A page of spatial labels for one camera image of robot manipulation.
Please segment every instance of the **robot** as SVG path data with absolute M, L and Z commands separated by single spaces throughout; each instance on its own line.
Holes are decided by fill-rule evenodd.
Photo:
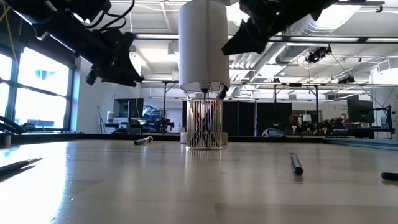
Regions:
M 109 0 L 3 0 L 18 15 L 31 24 L 38 39 L 51 36 L 73 52 L 73 56 L 82 57 L 93 66 L 86 78 L 93 85 L 97 77 L 102 82 L 136 86 L 142 77 L 130 61 L 130 46 L 135 35 L 122 33 L 119 27 L 111 27 L 124 19 L 134 7 L 122 15 L 108 13 Z M 93 21 L 102 11 L 96 24 L 83 23 Z M 89 30 L 97 26 L 105 16 L 115 19 L 100 29 Z

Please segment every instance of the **monitor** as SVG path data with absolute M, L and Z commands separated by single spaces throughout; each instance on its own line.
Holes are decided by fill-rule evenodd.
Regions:
M 132 118 L 141 118 L 144 111 L 144 99 L 115 99 L 113 101 L 113 112 L 115 118 L 128 118 L 129 117 L 129 102 L 130 102 L 130 115 Z
M 347 99 L 348 119 L 351 122 L 373 123 L 373 102 Z

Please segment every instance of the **window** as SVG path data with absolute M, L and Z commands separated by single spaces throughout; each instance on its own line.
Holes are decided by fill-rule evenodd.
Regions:
M 63 128 L 66 105 L 64 97 L 18 88 L 15 122 L 32 123 L 37 128 Z
M 66 96 L 69 68 L 34 50 L 21 54 L 18 83 Z
M 0 54 L 0 78 L 3 80 L 10 80 L 12 59 Z
M 0 116 L 6 115 L 8 92 L 9 92 L 9 86 L 4 83 L 0 84 Z
M 15 57 L 11 49 L 0 50 L 0 116 L 19 125 L 68 130 L 72 93 L 69 67 L 29 48 L 16 52 Z

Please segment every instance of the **wall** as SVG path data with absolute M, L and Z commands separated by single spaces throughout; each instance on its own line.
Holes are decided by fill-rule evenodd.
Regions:
M 316 110 L 315 102 L 293 102 L 293 110 Z M 322 119 L 340 118 L 341 114 L 347 113 L 346 102 L 320 102 L 319 110 L 322 111 Z
M 113 110 L 113 100 L 117 98 L 139 98 L 139 85 L 135 88 L 113 83 L 101 83 L 97 79 L 93 86 L 86 83 L 91 64 L 85 60 L 76 60 L 78 72 L 75 74 L 71 131 L 98 133 L 100 116 L 106 121 L 107 111 Z
M 388 69 L 382 72 L 378 72 L 377 68 L 374 68 L 370 72 L 369 79 L 371 83 L 398 85 L 397 73 L 398 68 Z M 394 138 L 398 140 L 398 89 L 396 87 L 373 88 L 371 94 L 374 98 L 374 108 L 391 106 L 392 126 L 396 129 Z M 385 111 L 380 110 L 374 112 L 374 119 L 378 126 L 381 126 L 382 117 L 387 117 Z M 377 133 L 376 136 L 378 139 L 392 137 L 389 133 Z
M 149 105 L 154 108 L 162 109 L 164 107 L 163 99 L 149 99 L 150 96 L 163 97 L 164 89 L 161 88 L 142 88 L 140 89 L 140 96 L 144 99 L 144 105 Z M 170 89 L 166 97 L 184 97 L 183 91 L 180 89 Z M 182 125 L 182 99 L 166 99 L 166 118 L 174 122 L 172 132 L 178 131 L 178 126 Z

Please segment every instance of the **black marker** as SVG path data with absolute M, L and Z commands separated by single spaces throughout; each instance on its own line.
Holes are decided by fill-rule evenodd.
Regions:
M 143 139 L 134 141 L 134 144 L 135 144 L 135 145 L 145 144 L 145 143 L 147 143 L 147 142 L 152 142 L 153 139 L 154 139 L 154 138 L 152 138 L 152 136 L 148 136 L 148 137 L 146 137 L 146 138 L 143 138 Z
M 303 167 L 299 161 L 296 154 L 290 153 L 290 158 L 292 160 L 292 168 L 295 175 L 302 175 L 304 173 Z
M 31 165 L 32 163 L 35 163 L 35 162 L 40 161 L 40 160 L 42 160 L 42 158 L 28 159 L 28 160 L 25 160 L 25 161 L 20 161 L 20 162 L 16 162 L 16 163 L 13 163 L 13 164 L 6 165 L 4 167 L 0 167 L 0 176 L 4 176 L 4 175 L 9 174 L 11 172 L 15 172 L 15 171 L 19 170 L 22 167 Z
M 384 180 L 398 180 L 398 174 L 396 173 L 381 173 L 381 178 L 383 178 Z

